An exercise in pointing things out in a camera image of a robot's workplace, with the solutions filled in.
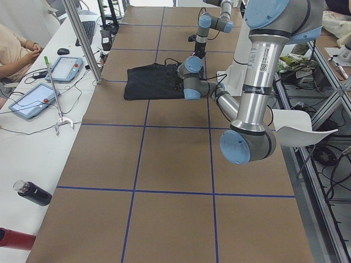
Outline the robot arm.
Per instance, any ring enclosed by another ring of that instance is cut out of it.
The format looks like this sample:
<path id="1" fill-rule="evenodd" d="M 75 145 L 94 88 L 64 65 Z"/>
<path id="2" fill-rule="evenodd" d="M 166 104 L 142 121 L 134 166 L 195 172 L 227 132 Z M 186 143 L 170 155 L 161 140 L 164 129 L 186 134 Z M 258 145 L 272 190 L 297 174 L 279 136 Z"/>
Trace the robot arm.
<path id="1" fill-rule="evenodd" d="M 203 13 L 198 19 L 197 33 L 194 38 L 195 50 L 193 55 L 202 59 L 206 55 L 206 43 L 210 29 L 217 30 L 218 32 L 230 33 L 233 28 L 231 19 L 231 10 L 234 6 L 233 1 L 203 1 L 206 4 L 220 7 L 220 16 L 217 18 L 210 13 Z"/>
<path id="2" fill-rule="evenodd" d="M 223 156 L 233 164 L 269 157 L 276 139 L 263 122 L 279 56 L 287 44 L 307 42 L 321 34 L 323 1 L 249 1 L 244 21 L 249 27 L 248 56 L 241 99 L 235 100 L 225 84 L 200 78 L 202 61 L 188 57 L 179 67 L 184 97 L 211 97 L 230 119 L 230 128 L 220 138 Z"/>

